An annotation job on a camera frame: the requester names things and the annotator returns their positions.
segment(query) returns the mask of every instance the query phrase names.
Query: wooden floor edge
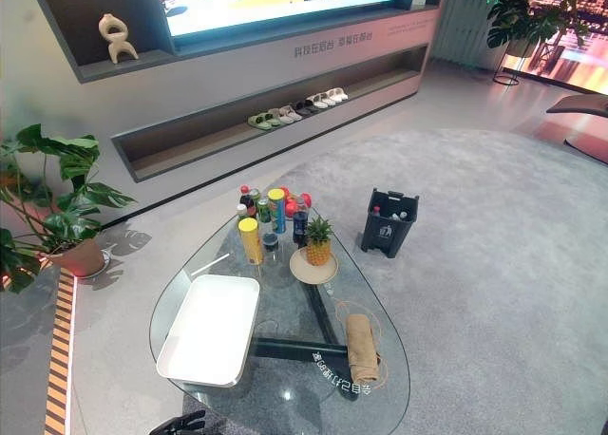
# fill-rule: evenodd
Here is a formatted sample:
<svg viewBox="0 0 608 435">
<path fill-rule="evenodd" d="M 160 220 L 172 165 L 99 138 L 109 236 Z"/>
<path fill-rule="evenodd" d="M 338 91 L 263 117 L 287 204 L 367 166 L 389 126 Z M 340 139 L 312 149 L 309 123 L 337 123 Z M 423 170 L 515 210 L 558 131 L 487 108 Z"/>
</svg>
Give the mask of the wooden floor edge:
<svg viewBox="0 0 608 435">
<path fill-rule="evenodd" d="M 62 269 L 48 363 L 47 411 L 44 435 L 69 435 L 71 410 L 71 371 L 74 341 L 77 278 Z"/>
</svg>

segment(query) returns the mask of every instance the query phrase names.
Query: flower pot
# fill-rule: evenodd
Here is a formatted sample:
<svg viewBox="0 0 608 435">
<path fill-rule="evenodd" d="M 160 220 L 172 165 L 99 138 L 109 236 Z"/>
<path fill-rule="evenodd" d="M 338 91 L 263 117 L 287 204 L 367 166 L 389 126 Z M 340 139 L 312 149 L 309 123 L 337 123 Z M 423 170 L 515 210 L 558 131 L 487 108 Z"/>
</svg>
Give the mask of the flower pot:
<svg viewBox="0 0 608 435">
<path fill-rule="evenodd" d="M 322 242 L 312 242 L 309 240 L 306 247 L 306 260 L 314 266 L 322 266 L 330 260 L 332 253 L 332 242 L 324 240 Z"/>
<path fill-rule="evenodd" d="M 530 58 L 536 45 L 530 44 L 527 39 L 513 39 L 506 47 L 506 54 L 512 57 Z"/>
<path fill-rule="evenodd" d="M 95 240 L 88 238 L 74 248 L 58 255 L 47 255 L 54 264 L 68 269 L 75 276 L 99 272 L 104 266 L 104 255 Z"/>
</svg>

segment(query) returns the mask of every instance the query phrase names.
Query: beige towel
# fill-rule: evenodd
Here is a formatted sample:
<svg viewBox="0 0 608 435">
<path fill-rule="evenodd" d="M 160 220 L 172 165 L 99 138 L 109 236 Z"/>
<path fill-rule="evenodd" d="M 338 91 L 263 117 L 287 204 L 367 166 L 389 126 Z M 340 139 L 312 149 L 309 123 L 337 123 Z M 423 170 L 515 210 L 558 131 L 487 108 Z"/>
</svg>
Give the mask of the beige towel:
<svg viewBox="0 0 608 435">
<path fill-rule="evenodd" d="M 378 357 L 368 317 L 350 314 L 346 319 L 346 337 L 352 382 L 362 384 L 377 380 Z"/>
</svg>

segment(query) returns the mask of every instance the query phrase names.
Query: white sculpture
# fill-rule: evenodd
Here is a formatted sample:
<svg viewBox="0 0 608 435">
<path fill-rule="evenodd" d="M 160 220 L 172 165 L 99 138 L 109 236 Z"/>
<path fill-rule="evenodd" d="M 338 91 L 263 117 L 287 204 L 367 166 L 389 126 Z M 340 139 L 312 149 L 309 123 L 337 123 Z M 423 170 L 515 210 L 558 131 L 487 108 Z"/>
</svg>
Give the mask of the white sculpture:
<svg viewBox="0 0 608 435">
<path fill-rule="evenodd" d="M 118 31 L 110 33 L 110 30 L 113 28 Z M 118 54 L 121 52 L 131 54 L 136 60 L 140 59 L 135 48 L 126 40 L 126 37 L 129 35 L 129 30 L 121 19 L 114 17 L 112 14 L 104 14 L 102 20 L 99 21 L 99 32 L 104 39 L 110 43 L 107 47 L 107 51 L 109 52 L 110 59 L 114 65 L 118 63 Z"/>
</svg>

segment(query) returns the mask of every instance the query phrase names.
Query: monstera plant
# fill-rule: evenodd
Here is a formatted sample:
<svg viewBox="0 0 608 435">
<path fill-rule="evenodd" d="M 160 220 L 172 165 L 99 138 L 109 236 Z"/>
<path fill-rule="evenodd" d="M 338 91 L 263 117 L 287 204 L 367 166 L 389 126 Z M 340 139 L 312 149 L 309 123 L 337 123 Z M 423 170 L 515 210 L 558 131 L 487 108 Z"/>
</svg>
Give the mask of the monstera plant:
<svg viewBox="0 0 608 435">
<path fill-rule="evenodd" d="M 36 177 L 27 177 L 20 168 L 20 154 L 27 153 L 42 156 L 42 167 Z M 42 136 L 40 124 L 21 130 L 14 140 L 2 142 L 0 201 L 3 210 L 12 209 L 29 232 L 15 236 L 5 225 L 0 228 L 0 289 L 8 287 L 19 293 L 48 259 L 78 276 L 104 266 L 102 252 L 92 240 L 101 223 L 90 216 L 100 213 L 102 206 L 121 208 L 134 199 L 93 181 L 99 155 L 99 144 L 93 136 L 47 138 Z M 55 166 L 61 179 L 70 181 L 69 192 L 58 196 L 49 187 L 49 158 L 58 160 Z"/>
<path fill-rule="evenodd" d="M 507 53 L 530 56 L 538 43 L 544 43 L 556 34 L 563 35 L 572 29 L 579 46 L 589 28 L 579 19 L 577 0 L 555 0 L 552 4 L 530 4 L 528 0 L 498 0 L 487 20 L 492 26 L 487 34 L 491 48 L 509 43 Z"/>
</svg>

